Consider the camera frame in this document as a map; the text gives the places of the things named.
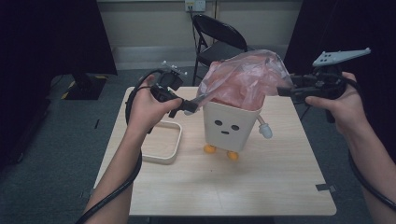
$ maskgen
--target pink plastic bag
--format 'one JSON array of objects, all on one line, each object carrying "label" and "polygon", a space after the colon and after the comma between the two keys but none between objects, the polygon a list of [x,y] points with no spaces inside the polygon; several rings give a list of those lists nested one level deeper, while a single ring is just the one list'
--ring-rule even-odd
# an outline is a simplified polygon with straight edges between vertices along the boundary
[{"label": "pink plastic bag", "polygon": [[209,101],[255,111],[265,95],[278,95],[276,87],[292,87],[289,72],[279,56],[266,49],[239,54],[224,62],[213,62],[201,82],[197,96]]}]

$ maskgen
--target white wall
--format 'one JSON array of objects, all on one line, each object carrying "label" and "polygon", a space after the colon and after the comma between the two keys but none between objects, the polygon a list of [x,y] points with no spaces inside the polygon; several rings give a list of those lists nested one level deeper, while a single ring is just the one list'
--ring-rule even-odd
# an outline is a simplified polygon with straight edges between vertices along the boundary
[{"label": "white wall", "polygon": [[[206,15],[235,27],[249,45],[288,45],[302,0],[206,1]],[[191,47],[184,1],[99,0],[111,47]]]}]

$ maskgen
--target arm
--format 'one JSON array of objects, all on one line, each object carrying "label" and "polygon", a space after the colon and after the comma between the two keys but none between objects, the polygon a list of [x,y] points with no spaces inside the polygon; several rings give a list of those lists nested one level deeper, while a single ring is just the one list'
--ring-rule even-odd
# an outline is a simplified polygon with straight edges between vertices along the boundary
[{"label": "arm", "polygon": [[[154,76],[148,77],[142,86],[147,86],[152,79]],[[158,123],[165,113],[179,107],[180,104],[181,99],[159,103],[151,95],[149,89],[142,89],[136,94],[125,134],[84,212],[105,198],[128,178],[136,165],[140,148],[149,129]],[[87,223],[127,223],[132,188],[133,185],[106,204]]]},{"label": "arm", "polygon": [[[352,74],[343,73],[343,76],[355,80]],[[310,96],[306,102],[332,112],[337,130],[345,137],[353,161],[364,178],[396,202],[396,165],[368,122],[356,90],[348,86],[336,100]],[[396,223],[395,211],[366,189],[363,189],[363,195],[375,223]]]}]

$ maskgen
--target wooden table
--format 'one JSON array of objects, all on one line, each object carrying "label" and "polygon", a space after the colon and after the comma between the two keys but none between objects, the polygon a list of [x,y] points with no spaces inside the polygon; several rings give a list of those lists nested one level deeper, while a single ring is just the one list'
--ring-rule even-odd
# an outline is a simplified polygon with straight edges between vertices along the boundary
[{"label": "wooden table", "polygon": [[[125,93],[95,186],[107,168],[126,129]],[[181,87],[176,94],[192,99],[196,87]],[[144,161],[134,182],[130,214],[135,216],[331,216],[336,212],[318,163],[308,143],[295,108],[287,97],[267,96],[262,117],[273,138],[259,133],[257,121],[239,160],[230,160],[224,150],[203,151],[203,112],[174,119],[182,127],[177,158],[164,165]],[[167,150],[174,146],[175,130],[154,128],[143,145]]]}]

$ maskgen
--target orange foot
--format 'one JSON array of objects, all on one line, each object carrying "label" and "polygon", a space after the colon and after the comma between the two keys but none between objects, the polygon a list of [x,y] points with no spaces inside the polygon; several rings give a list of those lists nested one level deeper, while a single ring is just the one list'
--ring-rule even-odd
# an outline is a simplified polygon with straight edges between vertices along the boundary
[{"label": "orange foot", "polygon": [[204,146],[204,152],[210,153],[210,154],[215,153],[216,152],[216,147],[211,146],[211,145],[205,145]]},{"label": "orange foot", "polygon": [[227,156],[228,158],[230,158],[232,161],[237,161],[239,158],[239,155],[237,152],[232,152],[232,151],[228,151],[227,152]]}]

